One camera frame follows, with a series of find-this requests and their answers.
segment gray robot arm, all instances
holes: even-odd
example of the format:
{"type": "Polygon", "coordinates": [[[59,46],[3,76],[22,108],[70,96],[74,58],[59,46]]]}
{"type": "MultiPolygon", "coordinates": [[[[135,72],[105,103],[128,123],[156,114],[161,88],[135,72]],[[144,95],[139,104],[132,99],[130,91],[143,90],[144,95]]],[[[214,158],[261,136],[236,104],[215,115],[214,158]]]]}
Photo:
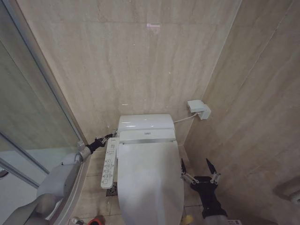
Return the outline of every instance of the gray robot arm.
{"type": "Polygon", "coordinates": [[[56,203],[68,195],[76,179],[82,162],[99,148],[104,147],[112,134],[95,138],[78,153],[66,155],[61,164],[53,168],[37,189],[37,198],[33,202],[16,209],[3,225],[48,225],[45,218],[54,210],[56,203]]]}

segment red object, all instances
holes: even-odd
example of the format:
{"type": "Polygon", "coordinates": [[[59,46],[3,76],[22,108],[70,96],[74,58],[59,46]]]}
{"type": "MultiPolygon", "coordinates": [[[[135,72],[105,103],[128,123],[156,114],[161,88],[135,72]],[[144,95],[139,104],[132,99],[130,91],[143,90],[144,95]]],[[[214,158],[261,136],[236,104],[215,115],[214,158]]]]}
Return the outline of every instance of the red object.
{"type": "Polygon", "coordinates": [[[98,218],[94,218],[88,223],[88,225],[103,225],[103,223],[98,218]]]}

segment yellow object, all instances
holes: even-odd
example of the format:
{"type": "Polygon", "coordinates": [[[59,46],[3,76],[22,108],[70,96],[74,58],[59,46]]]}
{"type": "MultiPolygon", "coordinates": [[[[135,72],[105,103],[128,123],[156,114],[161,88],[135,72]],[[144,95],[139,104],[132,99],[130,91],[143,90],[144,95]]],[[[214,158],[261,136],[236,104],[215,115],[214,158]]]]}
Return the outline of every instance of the yellow object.
{"type": "Polygon", "coordinates": [[[180,225],[188,225],[191,224],[194,221],[193,217],[191,215],[187,215],[185,218],[182,219],[180,225]]]}

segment toilet seat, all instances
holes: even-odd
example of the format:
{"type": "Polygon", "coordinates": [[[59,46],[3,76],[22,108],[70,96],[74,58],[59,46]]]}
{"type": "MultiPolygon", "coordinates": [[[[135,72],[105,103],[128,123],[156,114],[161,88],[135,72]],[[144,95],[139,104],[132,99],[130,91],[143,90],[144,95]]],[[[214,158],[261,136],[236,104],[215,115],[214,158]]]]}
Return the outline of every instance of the toilet seat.
{"type": "Polygon", "coordinates": [[[127,225],[178,225],[183,211],[176,141],[120,144],[118,197],[127,225]]]}

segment shower enclosure frame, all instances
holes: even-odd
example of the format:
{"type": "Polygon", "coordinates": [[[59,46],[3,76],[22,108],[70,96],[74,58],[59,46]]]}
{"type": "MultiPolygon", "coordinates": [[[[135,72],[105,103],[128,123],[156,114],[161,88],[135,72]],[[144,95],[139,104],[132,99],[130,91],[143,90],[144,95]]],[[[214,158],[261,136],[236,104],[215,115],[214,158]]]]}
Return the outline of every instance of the shower enclosure frame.
{"type": "MultiPolygon", "coordinates": [[[[75,119],[75,116],[73,115],[53,73],[50,69],[46,59],[44,58],[44,55],[34,37],[34,35],[31,32],[31,29],[29,25],[26,22],[26,19],[17,3],[16,0],[1,0],[8,11],[12,21],[14,22],[20,36],[22,37],[26,47],[28,48],[30,54],[32,55],[35,63],[37,64],[39,70],[41,71],[42,76],[46,80],[51,92],[53,93],[55,99],[57,100],[60,108],[62,109],[63,113],[65,114],[69,124],[71,125],[74,133],[79,139],[79,145],[86,145],[87,141],[75,119]]],[[[30,154],[28,154],[25,150],[23,150],[20,146],[18,146],[16,143],[14,143],[11,139],[9,139],[7,136],[5,136],[3,133],[0,133],[0,136],[4,138],[8,143],[14,146],[15,150],[26,160],[28,160],[31,164],[36,166],[39,170],[43,171],[46,174],[49,174],[49,171],[42,166],[35,158],[33,158],[30,154]]],[[[85,179],[85,175],[88,169],[90,159],[83,163],[79,169],[76,181],[74,183],[73,189],[71,193],[69,194],[68,198],[65,198],[59,207],[56,209],[54,214],[51,218],[51,223],[54,225],[59,224],[65,224],[68,221],[68,218],[71,215],[71,212],[73,208],[75,207],[75,204],[79,198],[80,191],[83,186],[83,182],[85,179]]],[[[34,188],[38,188],[38,184],[26,176],[21,171],[17,170],[15,167],[13,167],[11,164],[7,163],[6,161],[0,159],[0,166],[7,170],[8,172],[12,173],[16,177],[22,179],[24,182],[30,184],[34,188]]]]}

